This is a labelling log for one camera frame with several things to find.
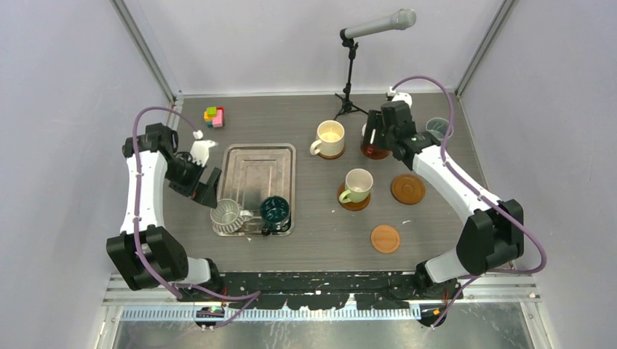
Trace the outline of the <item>white bowl cup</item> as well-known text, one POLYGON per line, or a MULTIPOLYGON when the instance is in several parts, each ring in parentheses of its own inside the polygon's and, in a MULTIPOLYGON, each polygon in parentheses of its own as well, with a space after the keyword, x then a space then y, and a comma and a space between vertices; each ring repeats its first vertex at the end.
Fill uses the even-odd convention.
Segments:
POLYGON ((367 132, 367 125, 364 124, 362 127, 362 141, 360 150, 369 159, 384 159, 390 155, 390 151, 382 150, 375 145, 375 135, 376 130, 371 129, 367 132))

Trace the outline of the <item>brown ridged wooden coaster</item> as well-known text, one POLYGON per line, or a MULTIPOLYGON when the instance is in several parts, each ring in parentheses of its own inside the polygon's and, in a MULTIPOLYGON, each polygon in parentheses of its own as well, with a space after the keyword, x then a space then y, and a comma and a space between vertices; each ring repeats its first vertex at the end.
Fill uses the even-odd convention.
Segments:
POLYGON ((341 183, 337 192, 337 202, 349 211, 361 211, 365 209, 371 199, 372 186, 366 189, 360 187, 348 187, 347 184, 341 183))
POLYGON ((391 154, 391 151, 381 150, 373 145, 361 146, 360 150, 364 156, 373 160, 385 159, 391 154))
POLYGON ((401 204, 414 205, 423 200, 426 188, 420 177, 402 174, 392 180, 391 194, 401 204))
POLYGON ((337 154, 335 154, 335 155, 324 155, 324 154, 323 154, 323 153, 321 153, 321 152, 320 152, 320 153, 318 153, 317 155, 318 155, 319 157, 323 158, 323 159, 333 160, 333 159, 340 158, 340 157, 344 154, 344 151, 345 151, 345 150, 343 149, 340 153, 337 153, 337 154))

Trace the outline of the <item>grey ribbed mug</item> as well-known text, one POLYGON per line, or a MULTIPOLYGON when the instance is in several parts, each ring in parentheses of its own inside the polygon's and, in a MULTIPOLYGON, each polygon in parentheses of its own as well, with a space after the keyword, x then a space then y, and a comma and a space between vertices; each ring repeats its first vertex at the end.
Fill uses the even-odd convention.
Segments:
POLYGON ((229 198, 219 200, 217 207, 210 210, 212 229, 221 236, 239 231, 253 217, 252 211, 243 209, 239 203, 229 198))

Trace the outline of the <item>cream mug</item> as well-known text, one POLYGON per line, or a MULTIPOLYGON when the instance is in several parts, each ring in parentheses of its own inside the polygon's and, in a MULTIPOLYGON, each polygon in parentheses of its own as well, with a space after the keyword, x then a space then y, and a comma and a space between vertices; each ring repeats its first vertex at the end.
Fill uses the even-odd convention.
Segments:
POLYGON ((323 121, 317 127, 316 139, 310 145, 309 153, 312 156, 318 156, 318 153, 324 155, 335 155, 345 150, 345 129, 338 121, 327 120, 323 121))

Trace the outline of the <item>light green cup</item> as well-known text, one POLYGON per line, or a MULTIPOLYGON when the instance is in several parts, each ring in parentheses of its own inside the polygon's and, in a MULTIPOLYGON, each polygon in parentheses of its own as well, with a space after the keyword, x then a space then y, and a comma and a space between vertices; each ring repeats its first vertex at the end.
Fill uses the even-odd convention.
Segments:
POLYGON ((346 175, 338 201, 342 204, 360 203, 370 195, 372 187, 373 176, 366 169, 352 169, 346 175))

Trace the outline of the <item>silver metal tray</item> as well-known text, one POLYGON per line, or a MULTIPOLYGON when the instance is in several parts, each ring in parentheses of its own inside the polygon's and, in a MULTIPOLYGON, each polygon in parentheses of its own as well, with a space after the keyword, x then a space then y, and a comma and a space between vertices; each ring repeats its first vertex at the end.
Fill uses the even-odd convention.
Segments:
POLYGON ((214 229, 219 236, 259 236, 263 219, 259 213, 262 201, 281 196, 290 205, 290 222, 272 236, 287 236, 294 229, 296 149, 290 143, 233 144, 223 157, 223 172, 218 184, 218 198, 232 199, 253 218, 235 232, 214 229))

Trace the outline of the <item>grey-blue mug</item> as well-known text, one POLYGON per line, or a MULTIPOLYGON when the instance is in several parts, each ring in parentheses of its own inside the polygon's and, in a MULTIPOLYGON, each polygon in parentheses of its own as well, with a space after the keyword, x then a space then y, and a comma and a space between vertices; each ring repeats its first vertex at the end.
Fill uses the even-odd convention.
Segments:
POLYGON ((432 118, 426 122, 426 131, 442 142, 445 138, 450 139, 454 133, 448 119, 432 118))

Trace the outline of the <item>dark green patterned mug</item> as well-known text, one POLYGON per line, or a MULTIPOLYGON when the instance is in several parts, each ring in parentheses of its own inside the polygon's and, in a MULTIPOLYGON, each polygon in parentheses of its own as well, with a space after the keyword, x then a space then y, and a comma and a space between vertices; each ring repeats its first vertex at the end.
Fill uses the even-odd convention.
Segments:
POLYGON ((291 225, 291 208, 289 202, 281 196, 269 196, 259 206, 263 219, 261 233, 263 236, 287 232, 291 225))

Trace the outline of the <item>light wooden coaster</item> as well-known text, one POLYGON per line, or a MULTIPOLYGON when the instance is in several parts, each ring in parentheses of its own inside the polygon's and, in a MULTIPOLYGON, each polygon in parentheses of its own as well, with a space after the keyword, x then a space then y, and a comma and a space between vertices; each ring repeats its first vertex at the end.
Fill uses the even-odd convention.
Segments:
POLYGON ((379 225, 370 234, 370 241, 375 250, 384 254, 391 254, 400 246, 400 235, 390 225, 379 225))

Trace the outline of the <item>silver microphone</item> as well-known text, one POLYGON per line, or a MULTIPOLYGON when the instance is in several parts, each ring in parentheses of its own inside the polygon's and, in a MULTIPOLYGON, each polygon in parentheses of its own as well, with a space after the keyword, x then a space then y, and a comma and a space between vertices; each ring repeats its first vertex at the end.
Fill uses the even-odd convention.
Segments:
POLYGON ((340 31, 342 40, 351 40, 385 31, 404 31, 415 25, 417 13, 413 9, 400 9, 394 14, 360 25, 344 28, 340 31))

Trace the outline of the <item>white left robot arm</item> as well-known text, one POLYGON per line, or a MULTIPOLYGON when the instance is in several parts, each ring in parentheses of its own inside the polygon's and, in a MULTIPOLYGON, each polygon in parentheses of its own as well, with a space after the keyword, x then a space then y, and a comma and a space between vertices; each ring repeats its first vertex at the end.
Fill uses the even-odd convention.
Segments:
POLYGON ((148 125, 142 135, 127 138, 122 147, 130 175, 126 215, 118 236, 109 238, 106 251, 131 290, 151 289, 164 282, 195 284, 206 301, 222 295, 223 282, 210 258, 189 257, 165 227, 163 187, 198 204, 215 208, 221 170, 214 168, 207 182, 202 174, 217 146, 196 140, 190 151, 178 151, 178 133, 161 124, 148 125))

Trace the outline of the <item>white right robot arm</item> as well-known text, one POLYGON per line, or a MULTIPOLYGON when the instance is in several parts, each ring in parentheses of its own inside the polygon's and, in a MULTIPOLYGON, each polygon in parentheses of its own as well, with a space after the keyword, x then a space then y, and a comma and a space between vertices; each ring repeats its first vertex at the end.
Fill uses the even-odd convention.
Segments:
POLYGON ((409 170, 428 181, 464 223, 454 248, 417 264, 416 291, 436 297, 462 276, 480 276, 524 253, 523 209, 486 191, 457 165, 430 132, 419 132, 404 101, 388 101, 369 111, 363 142, 390 151, 409 170))

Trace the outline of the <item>colourful block puzzle cube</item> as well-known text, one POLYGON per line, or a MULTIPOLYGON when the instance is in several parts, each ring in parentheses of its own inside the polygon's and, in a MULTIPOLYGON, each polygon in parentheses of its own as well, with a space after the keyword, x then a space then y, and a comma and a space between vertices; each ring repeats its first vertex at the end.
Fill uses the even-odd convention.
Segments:
POLYGON ((211 106, 204 112, 204 121, 208 128, 222 128, 225 126, 225 109, 220 106, 211 106))

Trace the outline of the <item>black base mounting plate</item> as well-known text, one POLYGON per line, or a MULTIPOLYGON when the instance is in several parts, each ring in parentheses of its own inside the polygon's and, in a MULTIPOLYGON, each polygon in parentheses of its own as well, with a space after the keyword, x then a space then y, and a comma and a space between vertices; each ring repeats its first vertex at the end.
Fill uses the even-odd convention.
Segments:
POLYGON ((376 294, 387 300, 441 300, 458 296, 461 283, 450 279, 426 286, 412 272, 403 271, 328 271, 328 272, 228 272, 200 284, 195 289, 187 281, 175 284, 182 301, 256 300, 267 294, 376 294))

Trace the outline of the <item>aluminium front rail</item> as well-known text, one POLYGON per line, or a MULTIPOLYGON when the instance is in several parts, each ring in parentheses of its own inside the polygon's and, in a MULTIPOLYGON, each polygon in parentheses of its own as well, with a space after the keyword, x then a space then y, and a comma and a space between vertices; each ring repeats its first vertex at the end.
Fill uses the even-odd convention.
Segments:
POLYGON ((121 320, 195 321, 361 321, 429 320, 442 316, 441 300, 387 300, 376 294, 267 294, 256 300, 179 302, 163 288, 133 292, 111 280, 103 305, 116 308, 121 320))

